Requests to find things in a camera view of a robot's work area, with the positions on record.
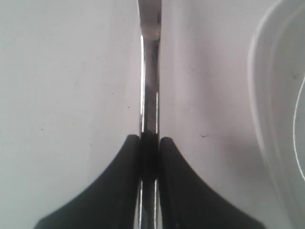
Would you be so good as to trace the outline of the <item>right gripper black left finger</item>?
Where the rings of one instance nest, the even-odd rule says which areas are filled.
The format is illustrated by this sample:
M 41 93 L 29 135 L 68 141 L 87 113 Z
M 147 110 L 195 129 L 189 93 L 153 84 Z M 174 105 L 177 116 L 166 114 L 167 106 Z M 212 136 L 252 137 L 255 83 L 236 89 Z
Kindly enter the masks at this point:
M 128 135 L 100 176 L 73 200 L 40 219 L 37 229 L 132 229 L 140 138 Z

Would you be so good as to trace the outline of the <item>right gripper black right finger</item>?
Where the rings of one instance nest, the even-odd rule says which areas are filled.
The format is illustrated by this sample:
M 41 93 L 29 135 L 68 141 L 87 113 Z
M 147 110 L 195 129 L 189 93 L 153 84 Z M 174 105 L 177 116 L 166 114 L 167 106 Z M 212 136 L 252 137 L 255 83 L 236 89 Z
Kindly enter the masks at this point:
M 204 183 L 169 137 L 160 140 L 159 169 L 163 228 L 265 228 Z

